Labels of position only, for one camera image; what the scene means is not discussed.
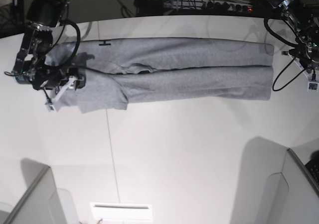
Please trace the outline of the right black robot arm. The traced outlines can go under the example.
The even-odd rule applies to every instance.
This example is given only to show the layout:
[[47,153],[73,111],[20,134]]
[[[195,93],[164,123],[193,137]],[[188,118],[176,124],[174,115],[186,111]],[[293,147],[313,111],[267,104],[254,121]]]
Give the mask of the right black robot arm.
[[[27,13],[29,24],[25,28],[23,40],[17,53],[14,67],[7,76],[19,84],[32,85],[35,90],[54,90],[66,85],[71,78],[73,89],[85,86],[85,76],[72,66],[81,41],[78,25],[68,18],[69,0],[33,0]],[[70,25],[76,31],[74,49],[59,65],[46,65],[48,53],[57,45],[52,29],[58,24]]]

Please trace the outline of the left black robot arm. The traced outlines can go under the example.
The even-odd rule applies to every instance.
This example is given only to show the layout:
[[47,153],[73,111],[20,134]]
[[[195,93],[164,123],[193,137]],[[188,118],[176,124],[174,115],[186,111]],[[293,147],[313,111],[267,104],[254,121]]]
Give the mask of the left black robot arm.
[[[307,66],[319,65],[319,24],[310,6],[301,0],[266,0],[270,6],[264,17],[265,29],[276,39],[291,47],[289,54]],[[286,22],[295,35],[295,42],[289,42],[269,26],[269,20],[277,17]]]

